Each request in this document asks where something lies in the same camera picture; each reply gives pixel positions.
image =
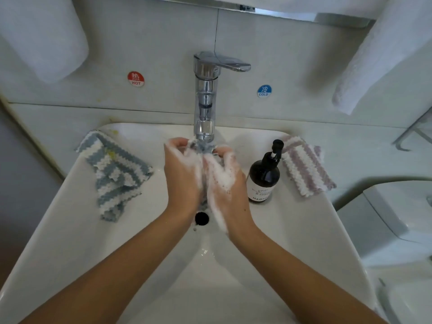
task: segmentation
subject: chrome faucet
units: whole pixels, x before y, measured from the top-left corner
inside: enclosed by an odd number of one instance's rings
[[[206,142],[214,139],[216,119],[217,79],[221,68],[235,72],[248,72],[249,63],[223,56],[213,51],[202,51],[194,54],[193,71],[195,72],[195,138]]]

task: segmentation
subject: forearm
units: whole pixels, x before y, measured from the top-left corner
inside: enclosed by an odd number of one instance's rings
[[[234,244],[303,324],[384,324],[372,310],[273,242],[258,228]]]
[[[189,217],[166,210],[22,324],[116,323],[138,289],[186,233]]]

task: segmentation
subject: hand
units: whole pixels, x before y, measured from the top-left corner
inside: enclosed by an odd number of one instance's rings
[[[195,215],[202,193],[202,158],[195,152],[182,153],[187,139],[176,137],[165,143],[165,176],[168,206],[173,213]]]
[[[223,157],[225,167],[212,155],[204,155],[209,206],[218,223],[220,216],[223,217],[224,223],[219,226],[227,229],[229,238],[242,239],[256,229],[249,208],[246,177],[230,147],[218,147],[215,152]]]

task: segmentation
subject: sink basin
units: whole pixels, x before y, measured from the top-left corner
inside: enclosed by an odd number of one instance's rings
[[[163,143],[193,137],[192,126],[110,124],[100,128],[151,164],[118,223],[99,219],[95,175],[79,157],[0,292],[0,322],[16,324],[153,221],[168,200]],[[218,127],[245,173],[285,133]],[[374,293],[353,244],[324,193],[305,199],[285,175],[269,200],[251,204],[275,242],[369,307]],[[193,224],[135,295],[119,323],[290,323],[292,314],[215,222]]]

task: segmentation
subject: pink striped cloth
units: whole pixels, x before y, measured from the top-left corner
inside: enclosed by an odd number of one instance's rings
[[[282,161],[299,193],[309,197],[336,188],[322,162],[324,152],[320,146],[311,146],[301,137],[288,135],[284,142]]]

